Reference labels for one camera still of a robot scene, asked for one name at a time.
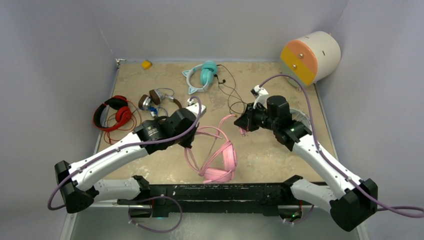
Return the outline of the brown silver headphones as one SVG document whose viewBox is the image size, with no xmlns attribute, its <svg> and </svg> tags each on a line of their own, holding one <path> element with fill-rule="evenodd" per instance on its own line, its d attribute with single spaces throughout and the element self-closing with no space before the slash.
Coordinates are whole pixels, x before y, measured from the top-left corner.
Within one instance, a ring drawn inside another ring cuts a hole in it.
<svg viewBox="0 0 424 240">
<path fill-rule="evenodd" d="M 161 91 L 161 88 L 151 89 L 148 94 L 143 94 L 138 101 L 138 108 L 141 110 L 149 110 L 153 106 L 160 106 L 161 103 L 168 99 L 174 103 L 179 109 L 182 109 L 181 103 L 174 97 L 173 94 L 166 94 Z"/>
</svg>

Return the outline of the pink headphones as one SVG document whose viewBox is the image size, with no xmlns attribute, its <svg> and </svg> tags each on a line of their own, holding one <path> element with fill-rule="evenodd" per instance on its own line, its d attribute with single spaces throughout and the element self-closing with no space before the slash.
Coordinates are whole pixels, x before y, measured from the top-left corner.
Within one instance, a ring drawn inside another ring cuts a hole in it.
<svg viewBox="0 0 424 240">
<path fill-rule="evenodd" d="M 220 120 L 217 127 L 202 126 L 198 128 L 196 135 L 210 136 L 214 138 L 214 141 L 218 139 L 224 140 L 224 143 L 215 152 L 211 152 L 213 148 L 210 148 L 208 158 L 202 166 L 198 166 L 190 148 L 186 147 L 184 149 L 186 163 L 198 176 L 203 178 L 204 184 L 224 184 L 234 178 L 238 164 L 237 151 L 228 135 L 222 130 L 222 125 L 226 120 L 236 117 L 236 114 L 229 114 Z M 223 168 L 211 167 L 213 161 L 219 156 L 222 156 Z"/>
</svg>

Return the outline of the white grey headphones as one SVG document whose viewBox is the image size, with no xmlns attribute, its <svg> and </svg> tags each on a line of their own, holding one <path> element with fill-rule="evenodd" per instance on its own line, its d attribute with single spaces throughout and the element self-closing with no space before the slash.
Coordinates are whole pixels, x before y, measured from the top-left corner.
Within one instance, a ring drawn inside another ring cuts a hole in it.
<svg viewBox="0 0 424 240">
<path fill-rule="evenodd" d="M 290 108 L 289 112 L 292 116 L 292 119 L 304 124 L 309 130 L 312 129 L 310 117 L 301 110 Z"/>
</svg>

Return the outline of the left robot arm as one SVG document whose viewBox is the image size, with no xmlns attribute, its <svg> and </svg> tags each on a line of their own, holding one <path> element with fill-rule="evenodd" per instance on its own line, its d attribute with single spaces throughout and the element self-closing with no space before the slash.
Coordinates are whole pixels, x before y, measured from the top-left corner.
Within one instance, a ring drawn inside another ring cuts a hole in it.
<svg viewBox="0 0 424 240">
<path fill-rule="evenodd" d="M 148 184 L 141 177 L 124 180 L 105 180 L 104 177 L 137 159 L 163 151 L 173 145 L 191 148 L 200 118 L 206 106 L 195 103 L 176 110 L 171 116 L 145 120 L 117 143 L 86 159 L 55 164 L 57 187 L 47 207 L 54 210 L 52 201 L 60 193 L 63 208 L 73 214 L 85 210 L 95 202 L 125 199 L 138 205 L 149 199 Z"/>
</svg>

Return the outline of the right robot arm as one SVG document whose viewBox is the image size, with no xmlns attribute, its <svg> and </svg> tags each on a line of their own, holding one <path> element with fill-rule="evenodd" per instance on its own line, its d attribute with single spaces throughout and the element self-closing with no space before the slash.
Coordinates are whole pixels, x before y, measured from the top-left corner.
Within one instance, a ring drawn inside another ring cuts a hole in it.
<svg viewBox="0 0 424 240">
<path fill-rule="evenodd" d="M 319 186 L 305 179 L 296 180 L 281 189 L 280 196 L 288 204 L 306 201 L 328 212 L 344 231 L 350 232 L 377 211 L 369 197 L 378 197 L 378 186 L 372 179 L 363 180 L 344 167 L 321 146 L 311 127 L 293 119 L 289 103 L 274 95 L 266 105 L 249 103 L 234 125 L 246 132 L 260 128 L 272 131 L 275 139 L 306 161 L 324 180 Z"/>
</svg>

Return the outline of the teal cat ear headphones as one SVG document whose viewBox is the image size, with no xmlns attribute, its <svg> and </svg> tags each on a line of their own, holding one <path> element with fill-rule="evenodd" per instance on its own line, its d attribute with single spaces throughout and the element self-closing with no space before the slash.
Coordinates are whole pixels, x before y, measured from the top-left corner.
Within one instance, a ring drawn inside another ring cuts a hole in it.
<svg viewBox="0 0 424 240">
<path fill-rule="evenodd" d="M 233 80 L 233 86 L 227 84 L 225 79 L 219 80 L 219 67 L 224 68 Z M 185 82 L 188 86 L 188 94 L 205 93 L 217 80 L 218 89 L 227 96 L 227 106 L 230 114 L 241 115 L 247 107 L 247 103 L 242 99 L 237 91 L 237 82 L 233 74 L 223 64 L 217 64 L 214 61 L 205 61 L 202 64 L 183 70 L 182 75 L 185 77 Z M 192 85 L 191 80 L 195 73 L 199 73 L 200 87 Z"/>
</svg>

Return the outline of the red black headphones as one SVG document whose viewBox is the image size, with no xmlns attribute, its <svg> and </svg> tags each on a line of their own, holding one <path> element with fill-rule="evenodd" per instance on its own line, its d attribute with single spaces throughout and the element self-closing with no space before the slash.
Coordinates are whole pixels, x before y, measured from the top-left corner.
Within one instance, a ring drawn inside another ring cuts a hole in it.
<svg viewBox="0 0 424 240">
<path fill-rule="evenodd" d="M 139 120 L 141 114 L 135 104 L 122 95 L 115 95 L 104 101 L 92 118 L 94 126 L 103 132 L 103 140 L 110 145 L 118 142 L 111 136 L 112 132 L 132 131 Z"/>
</svg>

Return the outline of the small yellow block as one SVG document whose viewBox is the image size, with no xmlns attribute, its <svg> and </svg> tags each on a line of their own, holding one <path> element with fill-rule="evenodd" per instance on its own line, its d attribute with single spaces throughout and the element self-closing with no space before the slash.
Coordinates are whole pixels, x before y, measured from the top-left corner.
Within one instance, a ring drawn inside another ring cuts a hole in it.
<svg viewBox="0 0 424 240">
<path fill-rule="evenodd" d="M 142 63 L 141 63 L 141 67 L 143 68 L 143 69 L 145 69 L 145 70 L 147 70 L 147 69 L 149 69 L 149 68 L 151 68 L 152 67 L 152 62 L 150 62 L 149 60 L 144 60 Z"/>
</svg>

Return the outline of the round pastel drawer cabinet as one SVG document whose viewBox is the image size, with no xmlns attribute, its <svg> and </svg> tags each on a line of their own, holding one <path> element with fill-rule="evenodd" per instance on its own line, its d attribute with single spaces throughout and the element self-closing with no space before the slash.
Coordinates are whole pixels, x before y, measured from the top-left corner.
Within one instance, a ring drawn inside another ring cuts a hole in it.
<svg viewBox="0 0 424 240">
<path fill-rule="evenodd" d="M 338 42 L 324 31 L 315 31 L 288 41 L 280 53 L 281 73 L 295 88 L 308 87 L 330 75 L 339 65 Z"/>
</svg>

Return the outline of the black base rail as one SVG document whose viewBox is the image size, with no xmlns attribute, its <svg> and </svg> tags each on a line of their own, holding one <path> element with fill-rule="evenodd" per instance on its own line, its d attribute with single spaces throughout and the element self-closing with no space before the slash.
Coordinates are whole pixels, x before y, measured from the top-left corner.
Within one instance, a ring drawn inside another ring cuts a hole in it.
<svg viewBox="0 0 424 240">
<path fill-rule="evenodd" d="M 140 193 L 133 199 L 119 197 L 118 205 L 151 206 L 154 218 L 170 213 L 262 214 L 283 216 L 280 206 L 298 205 L 290 187 L 302 177 L 294 175 L 284 182 L 229 184 L 149 184 L 136 177 Z"/>
</svg>

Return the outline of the aluminium frame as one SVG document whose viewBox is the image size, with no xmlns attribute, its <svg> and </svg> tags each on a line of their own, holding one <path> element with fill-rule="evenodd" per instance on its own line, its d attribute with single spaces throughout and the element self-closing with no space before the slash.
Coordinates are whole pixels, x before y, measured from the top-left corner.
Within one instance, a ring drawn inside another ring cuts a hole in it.
<svg viewBox="0 0 424 240">
<path fill-rule="evenodd" d="M 236 167 L 236 152 L 229 140 L 219 150 L 228 157 L 221 173 L 199 168 L 192 155 L 196 135 L 204 134 L 199 126 L 206 108 L 199 101 L 188 100 L 170 116 L 142 122 L 115 144 L 91 157 L 74 163 L 55 165 L 57 187 L 68 213 L 78 213 L 95 202 L 117 200 L 133 208 L 150 204 L 152 217 L 167 217 L 172 212 L 204 214 L 285 215 L 279 206 L 307 202 L 327 211 L 334 222 L 350 232 L 377 211 L 377 185 L 363 180 L 341 165 L 320 145 L 313 125 L 294 120 L 289 103 L 281 95 L 269 95 L 263 84 L 252 89 L 255 101 L 247 104 L 234 124 L 242 132 L 260 128 L 273 132 L 276 140 L 304 159 L 324 180 L 318 185 L 295 175 L 277 183 L 230 183 Z M 107 180 L 118 168 L 173 145 L 184 148 L 191 168 L 207 177 L 202 184 L 150 184 L 142 176 Z"/>
</svg>

